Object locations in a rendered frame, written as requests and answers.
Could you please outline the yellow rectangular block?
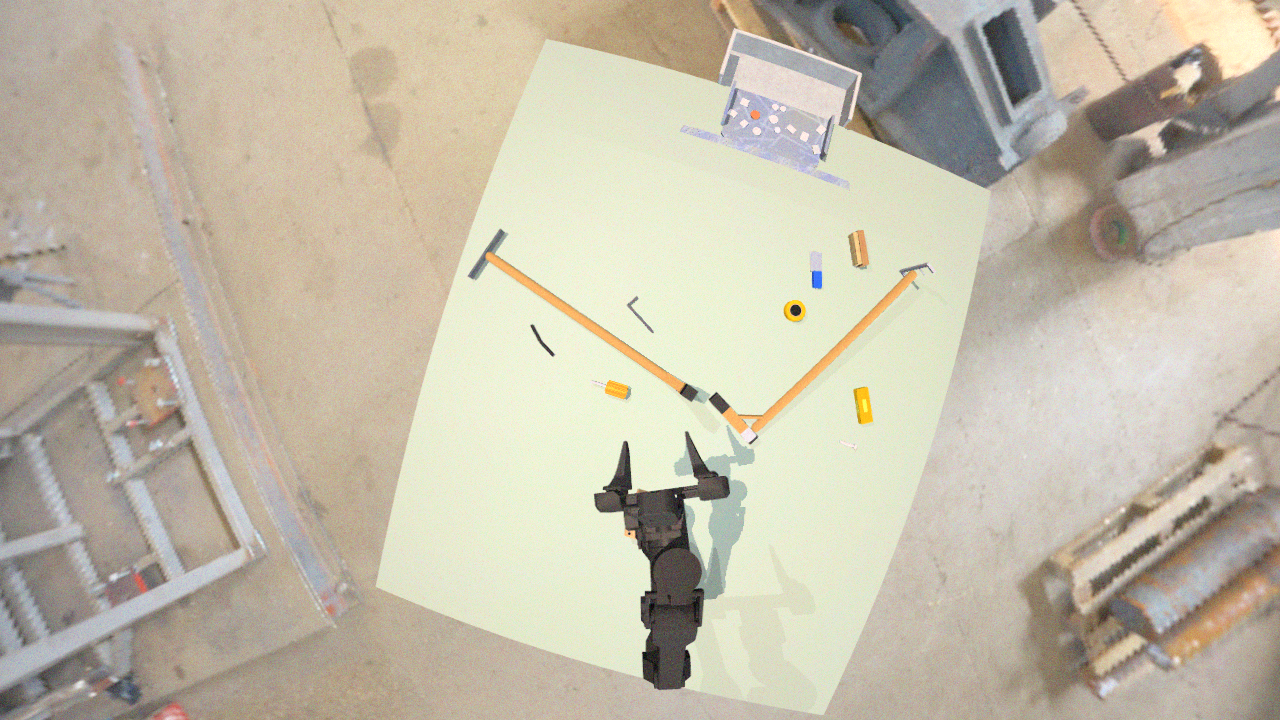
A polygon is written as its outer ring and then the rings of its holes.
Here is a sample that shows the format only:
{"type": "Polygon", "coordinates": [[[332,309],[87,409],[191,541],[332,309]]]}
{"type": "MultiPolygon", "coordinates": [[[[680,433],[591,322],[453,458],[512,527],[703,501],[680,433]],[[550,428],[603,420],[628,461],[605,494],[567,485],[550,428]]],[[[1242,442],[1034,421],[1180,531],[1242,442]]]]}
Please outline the yellow rectangular block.
{"type": "Polygon", "coordinates": [[[852,389],[852,393],[854,393],[855,404],[856,404],[856,407],[858,407],[856,413],[858,413],[858,421],[859,421],[859,424],[863,425],[863,424],[873,421],[872,414],[870,414],[872,409],[870,409],[870,398],[869,398],[869,389],[868,389],[868,387],[855,388],[855,389],[852,389]]]}

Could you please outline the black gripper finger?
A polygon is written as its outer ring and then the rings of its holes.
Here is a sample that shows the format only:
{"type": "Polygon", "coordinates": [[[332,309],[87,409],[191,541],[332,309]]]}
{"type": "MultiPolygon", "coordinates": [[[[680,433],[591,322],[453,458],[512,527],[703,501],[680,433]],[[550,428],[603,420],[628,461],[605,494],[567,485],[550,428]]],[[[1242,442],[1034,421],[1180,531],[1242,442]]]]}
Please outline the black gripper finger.
{"type": "Polygon", "coordinates": [[[689,457],[690,457],[691,464],[692,464],[692,475],[694,475],[694,478],[707,477],[707,475],[719,477],[717,471],[709,471],[709,469],[707,468],[705,462],[703,462],[701,456],[698,454],[698,448],[695,447],[695,445],[692,443],[691,437],[689,436],[690,434],[689,430],[685,430],[685,434],[686,434],[686,441],[685,442],[686,442],[686,446],[689,448],[689,457]]]}
{"type": "Polygon", "coordinates": [[[620,461],[617,464],[613,480],[611,482],[609,486],[603,486],[603,489],[617,489],[617,488],[632,489],[630,452],[627,441],[623,441],[620,454],[620,461]]]}

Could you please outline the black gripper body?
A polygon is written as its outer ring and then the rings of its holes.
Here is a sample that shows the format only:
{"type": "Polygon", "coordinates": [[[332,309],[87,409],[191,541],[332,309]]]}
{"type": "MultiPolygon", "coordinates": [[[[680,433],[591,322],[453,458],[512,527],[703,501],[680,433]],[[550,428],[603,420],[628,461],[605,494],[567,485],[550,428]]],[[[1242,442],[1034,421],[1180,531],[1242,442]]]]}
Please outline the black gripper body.
{"type": "MultiPolygon", "coordinates": [[[[710,501],[730,496],[728,480],[730,479],[727,477],[698,477],[698,486],[684,486],[669,489],[672,489],[677,497],[699,497],[700,501],[710,501]]],[[[637,495],[639,493],[628,495],[628,489],[625,488],[605,489],[603,493],[594,495],[595,509],[599,512],[623,512],[625,505],[637,503],[637,495]]],[[[685,515],[681,530],[672,530],[672,527],[655,527],[655,532],[646,533],[648,547],[657,548],[675,544],[687,544],[689,532],[685,515]]]]}

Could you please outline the tan wooden block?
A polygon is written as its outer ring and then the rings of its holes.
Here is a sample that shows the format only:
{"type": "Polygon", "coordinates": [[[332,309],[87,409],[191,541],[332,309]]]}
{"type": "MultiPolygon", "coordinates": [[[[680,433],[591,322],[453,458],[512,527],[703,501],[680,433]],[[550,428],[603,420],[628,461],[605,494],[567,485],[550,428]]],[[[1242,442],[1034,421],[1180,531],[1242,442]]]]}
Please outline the tan wooden block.
{"type": "Polygon", "coordinates": [[[869,264],[864,231],[855,231],[849,234],[849,243],[852,258],[852,266],[867,266],[869,264]]]}

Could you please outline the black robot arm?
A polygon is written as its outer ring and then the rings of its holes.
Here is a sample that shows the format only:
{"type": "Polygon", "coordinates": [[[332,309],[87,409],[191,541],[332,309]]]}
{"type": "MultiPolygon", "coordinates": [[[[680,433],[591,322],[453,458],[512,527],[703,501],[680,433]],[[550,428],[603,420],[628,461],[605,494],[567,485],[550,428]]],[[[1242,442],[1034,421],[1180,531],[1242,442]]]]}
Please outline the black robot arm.
{"type": "Polygon", "coordinates": [[[644,680],[654,689],[680,689],[691,676],[691,644],[701,626],[704,591],[695,589],[701,579],[701,562],[690,544],[649,548],[646,533],[655,527],[681,530],[684,497],[672,489],[639,493],[637,503],[623,506],[626,530],[635,530],[637,550],[649,559],[652,591],[640,596],[641,621],[650,629],[643,652],[644,680]],[[696,598],[698,596],[698,598],[696,598]]]}

